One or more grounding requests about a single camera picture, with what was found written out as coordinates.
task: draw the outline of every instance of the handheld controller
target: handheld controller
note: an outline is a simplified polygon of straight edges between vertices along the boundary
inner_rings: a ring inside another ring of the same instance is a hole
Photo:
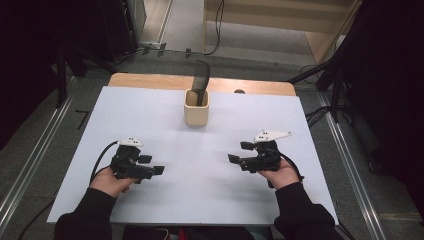
[[[165,170],[164,166],[146,167],[139,164],[150,163],[152,156],[140,155],[140,149],[143,144],[135,138],[127,138],[118,141],[120,145],[116,150],[115,156],[112,158],[110,167],[118,179],[121,178],[137,178],[137,184],[142,179],[151,179],[153,175],[162,175]]]
[[[240,146],[245,150],[256,150],[258,155],[256,157],[240,158],[239,156],[228,154],[228,159],[231,163],[237,164],[241,167],[242,171],[249,171],[250,173],[256,173],[257,171],[278,171],[280,168],[281,157],[283,157],[296,171],[299,176],[299,179],[302,180],[303,177],[300,176],[299,170],[293,161],[282,154],[278,150],[276,139],[282,137],[291,136],[291,132],[275,132],[275,131],[266,131],[262,130],[254,139],[253,143],[251,142],[240,142]],[[273,188],[271,183],[268,181],[268,186]]]

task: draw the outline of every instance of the hand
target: hand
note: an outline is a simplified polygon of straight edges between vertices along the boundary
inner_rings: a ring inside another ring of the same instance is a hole
[[[138,179],[126,178],[116,179],[110,167],[99,172],[90,184],[91,188],[100,190],[110,196],[117,198],[119,193],[125,193],[130,189],[130,185]]]
[[[281,159],[278,171],[258,171],[258,173],[268,179],[276,190],[300,181],[296,171],[284,159]]]

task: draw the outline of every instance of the aluminum rail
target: aluminum rail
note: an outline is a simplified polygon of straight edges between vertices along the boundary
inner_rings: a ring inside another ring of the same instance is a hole
[[[330,106],[330,103],[326,96],[321,92],[318,92],[318,98],[321,106]],[[372,204],[371,198],[369,197],[365,185],[361,180],[359,172],[356,168],[355,162],[350,154],[349,148],[343,137],[342,131],[338,123],[336,123],[330,113],[326,114],[328,125],[333,134],[334,140],[336,141],[337,148],[340,152],[340,156],[343,161],[343,165],[346,169],[347,175],[353,187],[353,191],[361,208],[362,215],[367,224],[368,230],[374,240],[385,240],[387,239],[380,220]]]
[[[41,160],[43,159],[44,153],[50,145],[60,123],[65,116],[69,105],[74,97],[75,89],[78,87],[79,81],[76,77],[72,77],[68,84],[68,97],[65,99],[61,108],[54,111],[49,123],[44,129],[41,137],[38,139],[37,144],[31,152],[28,160],[23,166],[21,172],[12,185],[11,189],[3,199],[0,207],[0,238],[4,234],[6,227],[13,216],[20,200],[22,199],[28,185],[31,182],[32,177],[37,171]]]

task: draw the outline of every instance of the black jacket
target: black jacket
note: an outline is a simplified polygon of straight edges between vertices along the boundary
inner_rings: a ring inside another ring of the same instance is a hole
[[[274,225],[291,239],[343,239],[334,229],[334,219],[320,204],[313,204],[301,183],[275,192],[280,216]],[[54,239],[112,239],[109,221],[116,199],[88,188],[73,213],[62,215],[56,223]]]

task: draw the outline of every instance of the person's right hand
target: person's right hand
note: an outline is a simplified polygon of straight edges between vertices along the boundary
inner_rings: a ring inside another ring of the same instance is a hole
[[[276,190],[300,181],[296,171],[283,158],[281,158],[278,171],[258,171],[258,173],[268,179]]]

